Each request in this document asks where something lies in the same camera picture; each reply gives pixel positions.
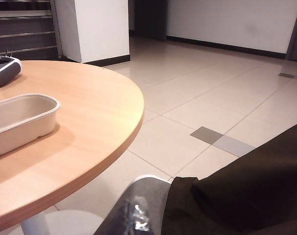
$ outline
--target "pulp food tray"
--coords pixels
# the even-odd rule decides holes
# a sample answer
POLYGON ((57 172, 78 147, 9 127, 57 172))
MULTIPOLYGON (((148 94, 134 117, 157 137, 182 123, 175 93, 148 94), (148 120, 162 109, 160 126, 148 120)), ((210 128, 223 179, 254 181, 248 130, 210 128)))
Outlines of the pulp food tray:
POLYGON ((60 102, 43 94, 0 101, 0 155, 54 130, 60 102))

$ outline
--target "beige floor tile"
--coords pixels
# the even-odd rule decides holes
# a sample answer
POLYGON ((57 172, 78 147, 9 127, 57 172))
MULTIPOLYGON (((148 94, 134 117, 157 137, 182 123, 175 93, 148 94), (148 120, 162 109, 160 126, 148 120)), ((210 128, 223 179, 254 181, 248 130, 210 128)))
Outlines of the beige floor tile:
POLYGON ((224 134, 245 117, 244 114, 202 102, 201 96, 165 113, 163 116, 193 129, 204 126, 221 134, 224 134))
POLYGON ((225 83, 222 87, 270 96, 290 80, 278 76, 276 70, 280 70, 280 66, 265 64, 225 83))
POLYGON ((276 126, 256 118, 246 117, 228 131, 226 135, 251 146, 258 147, 285 130, 286 128, 284 127, 276 126))
MULTIPOLYGON (((46 210, 44 210, 44 213, 51 213, 51 212, 57 212, 57 208, 55 206, 51 206, 49 208, 47 208, 46 210)), ((16 228, 20 227, 20 224, 16 224, 8 229, 5 229, 3 231, 0 232, 0 235, 8 235, 10 234, 13 230, 15 230, 16 228)))
POLYGON ((174 175, 209 144, 190 134, 193 129, 165 117, 157 117, 145 123, 130 151, 161 169, 174 175))
POLYGON ((266 98, 266 96, 257 95, 256 93, 219 87, 203 94, 199 100, 200 102, 247 115, 262 104, 266 98))
POLYGON ((297 76, 297 62, 285 60, 281 72, 297 76))
POLYGON ((87 211, 105 218, 124 189, 138 176, 156 175, 168 180, 169 175, 125 151, 106 171, 57 203, 60 210, 87 211))
POLYGON ((282 88, 273 94, 269 101, 285 103, 297 108, 297 91, 282 88))
POLYGON ((213 88, 209 77, 190 74, 149 87, 143 91, 146 107, 163 114, 213 88))
POLYGON ((147 83, 147 82, 144 82, 144 81, 141 81, 141 80, 138 80, 138 79, 134 79, 132 78, 131 79, 135 84, 137 84, 137 86, 141 89, 141 90, 144 90, 148 87, 151 87, 152 84, 150 83, 147 83))
POLYGON ((248 117, 257 118, 288 129, 297 124, 297 108, 289 104, 267 100, 248 117))
POLYGON ((200 180, 210 176, 237 159, 238 157, 230 153, 214 146, 210 146, 190 164, 177 173, 176 176, 198 177, 200 180))
POLYGON ((294 93, 294 92, 297 93, 297 78, 291 79, 288 83, 286 83, 281 88, 281 90, 291 92, 291 93, 294 93))
POLYGON ((150 69, 131 73, 129 77, 151 84, 158 84, 204 68, 208 65, 210 65, 209 62, 190 62, 182 58, 181 60, 177 59, 177 62, 159 62, 150 69))
POLYGON ((152 120, 153 118, 156 118, 157 116, 159 116, 159 114, 156 114, 148 109, 145 109, 143 123, 146 123, 146 122, 152 120))

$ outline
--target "round wooden table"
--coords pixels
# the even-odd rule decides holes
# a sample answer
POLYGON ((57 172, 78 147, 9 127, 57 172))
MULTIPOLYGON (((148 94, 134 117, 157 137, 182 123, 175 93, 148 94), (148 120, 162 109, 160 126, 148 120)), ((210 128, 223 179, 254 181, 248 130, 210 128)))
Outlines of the round wooden table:
POLYGON ((97 177, 128 148, 143 118, 142 93, 121 74, 60 61, 22 66, 16 79, 0 88, 0 100, 46 94, 61 108, 52 133, 0 156, 0 231, 97 177))

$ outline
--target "floor grout line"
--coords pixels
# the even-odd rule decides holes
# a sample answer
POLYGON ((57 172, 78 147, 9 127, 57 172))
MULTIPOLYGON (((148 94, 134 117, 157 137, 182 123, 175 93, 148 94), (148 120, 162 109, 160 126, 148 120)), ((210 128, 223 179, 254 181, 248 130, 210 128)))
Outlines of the floor grout line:
POLYGON ((161 115, 164 115, 164 114, 166 114, 166 113, 168 113, 168 112, 170 112, 170 111, 172 111, 172 110, 174 110, 174 109, 176 109, 176 108, 178 108, 178 107, 180 107, 180 106, 182 106, 182 105, 184 105, 184 104, 186 104, 186 103, 188 103, 188 102, 190 102, 190 101, 192 101, 192 100, 194 100, 194 99, 197 99, 197 98, 199 98, 200 96, 202 96, 202 95, 204 95, 204 94, 206 94, 206 93, 208 93, 208 92, 210 92, 210 91, 212 91, 212 90, 214 90, 214 89, 216 89, 216 88, 218 88, 218 87, 220 87, 220 86, 226 84, 227 82, 230 82, 230 81, 232 81, 232 80, 234 80, 234 79, 236 79, 236 78, 238 78, 238 77, 240 77, 240 76, 242 76, 242 75, 244 75, 244 74, 246 74, 246 73, 248 73, 248 72, 251 72, 251 71, 254 70, 254 69, 257 69, 258 67, 262 66, 263 64, 260 64, 260 65, 254 67, 254 68, 252 68, 252 69, 250 69, 250 70, 248 70, 248 71, 246 71, 246 72, 244 72, 244 73, 242 73, 242 74, 240 74, 240 75, 238 75, 238 76, 236 76, 236 77, 234 77, 234 78, 232 78, 232 79, 229 79, 228 81, 225 81, 224 83, 221 83, 221 84, 219 84, 218 86, 215 86, 215 87, 213 87, 212 89, 210 89, 210 90, 208 90, 208 91, 205 91, 205 92, 203 92, 202 94, 200 94, 200 95, 198 95, 198 96, 196 96, 196 97, 194 97, 194 98, 188 100, 187 102, 185 102, 185 103, 183 103, 183 104, 180 104, 180 105, 178 105, 178 106, 176 106, 176 107, 174 107, 174 108, 172 108, 172 109, 169 109, 168 111, 162 113, 161 115))
POLYGON ((194 128, 190 127, 190 126, 187 126, 186 124, 183 124, 183 123, 181 123, 181 122, 178 122, 178 121, 176 121, 176 120, 173 120, 173 119, 171 119, 170 117, 166 117, 166 116, 164 116, 164 115, 160 115, 160 116, 162 116, 163 118, 167 118, 167 119, 170 120, 170 121, 174 121, 174 122, 176 122, 176 123, 178 123, 178 124, 180 124, 180 125, 182 125, 182 126, 185 126, 185 127, 189 128, 189 129, 191 129, 191 130, 193 130, 193 131, 196 131, 196 129, 194 129, 194 128))
POLYGON ((58 211, 60 211, 60 209, 58 209, 58 207, 54 204, 54 207, 58 210, 58 211))
POLYGON ((160 170, 161 172, 165 173, 166 175, 168 175, 169 177, 172 178, 172 176, 166 172, 164 172, 163 170, 159 169, 158 167, 154 166, 152 163, 149 163, 147 160, 141 158, 139 155, 135 154, 134 152, 132 152, 130 149, 127 149, 127 151, 129 151, 130 153, 134 154, 135 156, 137 156, 138 158, 142 159, 143 161, 147 162, 148 164, 150 164, 151 166, 153 166, 154 168, 160 170))
POLYGON ((174 174, 172 177, 174 178, 175 175, 177 175, 180 171, 182 171, 187 165, 189 165, 191 162, 193 162, 198 156, 200 156, 203 152, 205 152, 209 147, 211 147, 211 144, 208 144, 209 146, 204 149, 202 152, 200 152, 196 157, 194 157, 191 161, 189 161, 183 168, 181 168, 178 172, 176 172, 176 174, 174 174))
POLYGON ((236 125, 238 125, 241 121, 243 121, 246 117, 248 117, 251 113, 253 113, 257 108, 259 108, 262 104, 264 104, 269 98, 271 98, 277 91, 279 91, 282 87, 284 87, 288 82, 290 82, 290 80, 288 80, 287 82, 285 82, 284 84, 282 84, 277 90, 275 90, 270 96, 268 96, 262 103, 260 103, 255 109, 253 109, 251 112, 249 112, 248 114, 246 114, 240 121, 238 121, 235 125, 233 125, 229 130, 227 130, 225 134, 227 134, 232 128, 234 128, 236 125))
POLYGON ((213 65, 215 65, 215 64, 217 64, 217 63, 210 64, 210 65, 208 65, 208 66, 205 66, 205 67, 199 68, 199 69, 197 69, 197 70, 193 70, 193 71, 191 71, 191 72, 188 72, 188 73, 185 73, 185 74, 183 74, 183 75, 179 75, 179 76, 173 77, 173 78, 171 78, 171 79, 168 79, 168 80, 165 80, 165 81, 162 81, 162 82, 156 83, 156 84, 152 84, 152 86, 149 86, 149 87, 145 87, 145 88, 143 88, 143 89, 142 89, 142 91, 143 91, 143 90, 146 90, 146 89, 148 89, 148 88, 151 88, 151 87, 153 87, 153 86, 160 85, 160 84, 163 84, 163 83, 169 82, 169 81, 171 81, 171 80, 174 80, 174 79, 177 79, 177 78, 180 78, 180 77, 186 76, 186 75, 188 75, 188 74, 190 74, 190 73, 192 73, 192 72, 196 72, 196 71, 199 71, 199 70, 205 69, 205 68, 207 68, 207 67, 210 67, 210 66, 213 66, 213 65))

